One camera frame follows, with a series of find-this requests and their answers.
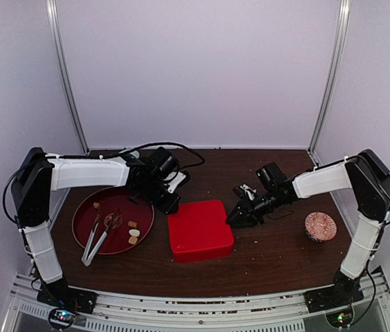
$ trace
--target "small bowl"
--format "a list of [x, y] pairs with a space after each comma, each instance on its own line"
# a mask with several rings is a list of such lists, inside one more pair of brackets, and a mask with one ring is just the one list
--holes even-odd
[[306, 217], [305, 226], [307, 237], [317, 243], [330, 241], [337, 233], [334, 220], [322, 212], [310, 213]]

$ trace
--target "metal tongs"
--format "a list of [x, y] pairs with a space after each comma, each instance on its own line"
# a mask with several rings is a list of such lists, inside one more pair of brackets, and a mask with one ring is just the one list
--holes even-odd
[[111, 231], [111, 229], [116, 225], [118, 219], [121, 217], [120, 209], [117, 208], [115, 212], [112, 214], [111, 220], [108, 221], [106, 230], [103, 232], [101, 237], [98, 239], [95, 247], [93, 247], [91, 253], [89, 254], [89, 251], [91, 250], [91, 246], [93, 244], [93, 238], [95, 236], [95, 233], [98, 229], [98, 226], [100, 225], [100, 219], [103, 214], [103, 210], [99, 203], [94, 204], [94, 207], [97, 208], [97, 216], [95, 217], [95, 221], [93, 222], [93, 227], [91, 230], [91, 233], [89, 235], [89, 238], [87, 240], [86, 247], [84, 248], [84, 253], [82, 256], [82, 262], [85, 266], [91, 265], [92, 259], [97, 254], [98, 250], [101, 248], [101, 246], [104, 243], [104, 240], [106, 240], [108, 233]]

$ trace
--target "wooden table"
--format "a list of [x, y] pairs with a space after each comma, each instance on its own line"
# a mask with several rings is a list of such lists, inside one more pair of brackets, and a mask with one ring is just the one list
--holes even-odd
[[[230, 212], [238, 198], [236, 185], [246, 183], [262, 192], [255, 170], [275, 161], [292, 176], [312, 166], [305, 151], [200, 150], [205, 165], [189, 169], [192, 179], [178, 190], [182, 203], [220, 199]], [[181, 164], [195, 161], [175, 151]], [[71, 286], [116, 293], [170, 297], [258, 295], [331, 284], [351, 241], [329, 194], [279, 208], [264, 225], [234, 230], [232, 254], [222, 259], [178, 264], [172, 259], [167, 217], [157, 213], [147, 238], [134, 249], [97, 256], [89, 267], [81, 262], [71, 221], [78, 205], [101, 187], [71, 190], [55, 222], [52, 236], [60, 264]], [[328, 243], [314, 243], [304, 233], [304, 219], [314, 211], [332, 216], [338, 232]]]

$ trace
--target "round red plate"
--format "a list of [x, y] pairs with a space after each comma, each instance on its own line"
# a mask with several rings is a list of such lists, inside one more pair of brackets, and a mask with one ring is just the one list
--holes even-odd
[[333, 219], [322, 212], [313, 212], [306, 217], [306, 234], [316, 242], [330, 241], [336, 235]]
[[[117, 226], [113, 228], [106, 238], [106, 241], [98, 251], [99, 255], [114, 255], [137, 246], [149, 233], [154, 222], [154, 207], [140, 197], [135, 198], [135, 202], [129, 200], [130, 191], [125, 187], [112, 187], [96, 192], [81, 203], [72, 220], [72, 231], [75, 240], [81, 247], [85, 247], [91, 233], [97, 211], [93, 207], [94, 203], [99, 203], [102, 208], [100, 224], [95, 232], [93, 244], [97, 243], [102, 233], [105, 231], [104, 225], [108, 216], [112, 215], [117, 208], [120, 209], [121, 218]], [[128, 222], [137, 223], [140, 231], [138, 242], [131, 245], [129, 240]]]

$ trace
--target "red plastic container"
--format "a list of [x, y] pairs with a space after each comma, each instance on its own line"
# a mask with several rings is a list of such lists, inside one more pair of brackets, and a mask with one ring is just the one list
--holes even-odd
[[227, 214], [221, 201], [181, 204], [167, 217], [170, 246], [178, 263], [228, 256], [234, 245]]

